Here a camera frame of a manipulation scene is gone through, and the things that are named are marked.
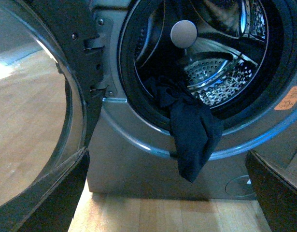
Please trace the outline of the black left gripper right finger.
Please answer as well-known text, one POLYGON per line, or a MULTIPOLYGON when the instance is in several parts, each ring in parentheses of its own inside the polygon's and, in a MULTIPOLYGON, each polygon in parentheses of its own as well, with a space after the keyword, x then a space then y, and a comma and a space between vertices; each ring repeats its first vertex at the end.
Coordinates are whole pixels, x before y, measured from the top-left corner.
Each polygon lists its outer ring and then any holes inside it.
POLYGON ((297 176, 254 150, 245 166, 271 231, 297 232, 297 176))

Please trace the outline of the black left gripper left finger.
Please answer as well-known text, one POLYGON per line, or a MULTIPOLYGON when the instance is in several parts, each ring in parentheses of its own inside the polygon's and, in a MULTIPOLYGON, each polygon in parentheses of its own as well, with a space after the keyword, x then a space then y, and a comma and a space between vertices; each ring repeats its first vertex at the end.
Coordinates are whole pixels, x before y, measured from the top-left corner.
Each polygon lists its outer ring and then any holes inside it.
POLYGON ((0 206, 0 232, 68 231, 89 163, 84 147, 0 206))

